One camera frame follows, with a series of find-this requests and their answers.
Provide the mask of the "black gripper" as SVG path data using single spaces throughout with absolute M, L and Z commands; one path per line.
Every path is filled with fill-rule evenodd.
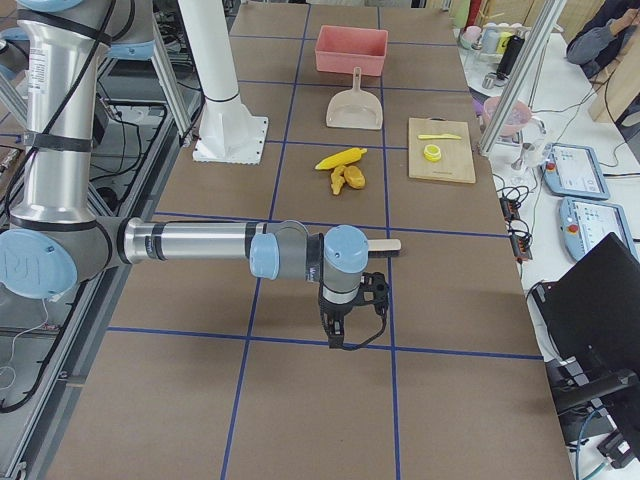
M 332 303 L 323 296 L 319 297 L 320 319 L 328 345 L 333 349 L 344 348 L 345 318 L 356 306 L 360 305 L 358 299 L 353 299 L 345 304 Z

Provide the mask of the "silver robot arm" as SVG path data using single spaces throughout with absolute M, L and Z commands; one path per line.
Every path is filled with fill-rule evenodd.
M 23 1 L 29 39 L 24 193 L 7 205 L 1 281 L 11 292 L 45 299 L 116 266 L 143 260 L 245 259 L 258 278 L 317 282 L 328 344 L 345 345 L 345 319 L 370 305 L 388 311 L 388 286 L 366 266 L 364 233 L 339 225 L 310 234 L 296 221 L 146 223 L 97 216 L 87 205 L 97 68 L 100 60 L 156 54 L 148 1 Z

